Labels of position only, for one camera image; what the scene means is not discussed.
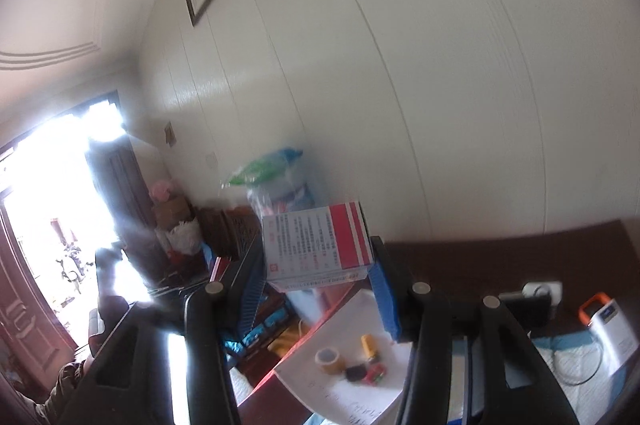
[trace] brown door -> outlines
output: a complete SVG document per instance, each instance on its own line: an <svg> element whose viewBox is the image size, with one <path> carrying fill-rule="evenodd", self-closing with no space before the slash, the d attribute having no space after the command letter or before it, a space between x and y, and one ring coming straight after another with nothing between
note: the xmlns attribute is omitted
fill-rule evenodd
<svg viewBox="0 0 640 425"><path fill-rule="evenodd" d="M50 390L76 343L36 286L0 205L0 334L24 368Z"/></svg>
<svg viewBox="0 0 640 425"><path fill-rule="evenodd" d="M116 233L127 245L129 261L148 280L161 280L168 260L153 231L153 202L129 136L125 134L111 142L90 140L85 158Z"/></svg>

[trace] white wall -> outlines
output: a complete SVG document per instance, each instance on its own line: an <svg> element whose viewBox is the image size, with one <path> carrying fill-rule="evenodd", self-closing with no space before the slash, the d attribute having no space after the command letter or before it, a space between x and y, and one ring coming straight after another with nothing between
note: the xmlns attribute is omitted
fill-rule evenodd
<svg viewBox="0 0 640 425"><path fill-rule="evenodd" d="M197 202L293 145L372 233L462 239L638 212L639 42L640 0L156 0L140 68Z"/></svg>
<svg viewBox="0 0 640 425"><path fill-rule="evenodd" d="M9 143L49 118L87 100L117 91L122 118L146 184L167 178L168 172L158 152L158 142L149 142L152 133L135 62L118 62L94 70L93 75L84 74L83 78L69 78L55 85L55 89L43 90L2 112L0 145Z"/></svg>

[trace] white paper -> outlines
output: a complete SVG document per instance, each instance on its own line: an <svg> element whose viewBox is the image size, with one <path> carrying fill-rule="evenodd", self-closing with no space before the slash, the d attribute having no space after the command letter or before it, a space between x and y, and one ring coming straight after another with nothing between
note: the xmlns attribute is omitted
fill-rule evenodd
<svg viewBox="0 0 640 425"><path fill-rule="evenodd" d="M335 347L348 365L365 361L360 337L376 340L387 373L376 387L348 382L318 369L316 352ZM361 290L306 342L275 368L289 391L313 412L339 425L376 423L399 398L409 364L410 344L396 344L384 330L373 293Z"/></svg>
<svg viewBox="0 0 640 425"><path fill-rule="evenodd" d="M262 228L267 280L341 270L328 207L267 215Z"/></svg>

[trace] wooden desk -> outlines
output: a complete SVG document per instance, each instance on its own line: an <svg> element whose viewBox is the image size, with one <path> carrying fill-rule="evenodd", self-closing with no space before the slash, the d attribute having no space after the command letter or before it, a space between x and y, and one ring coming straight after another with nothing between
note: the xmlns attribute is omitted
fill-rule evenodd
<svg viewBox="0 0 640 425"><path fill-rule="evenodd" d="M577 319L578 307L598 291L625 299L640 287L640 261L619 221L517 239L386 246L416 280L428 281L449 296L473 301L489 294L519 291L528 281L562 281L562 309L542 334L584 329ZM629 378L636 375L640 378L637 367ZM631 401L634 391L628 392ZM243 425L301 425L310 416L273 372L240 405L239 412Z"/></svg>

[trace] black eraser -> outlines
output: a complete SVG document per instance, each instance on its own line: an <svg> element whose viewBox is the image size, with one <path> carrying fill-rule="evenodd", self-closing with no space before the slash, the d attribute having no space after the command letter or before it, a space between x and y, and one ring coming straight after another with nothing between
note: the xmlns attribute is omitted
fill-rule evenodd
<svg viewBox="0 0 640 425"><path fill-rule="evenodd" d="M353 367L347 367L344 374L348 381L360 381L367 376L367 366L361 363L360 365L354 365Z"/></svg>

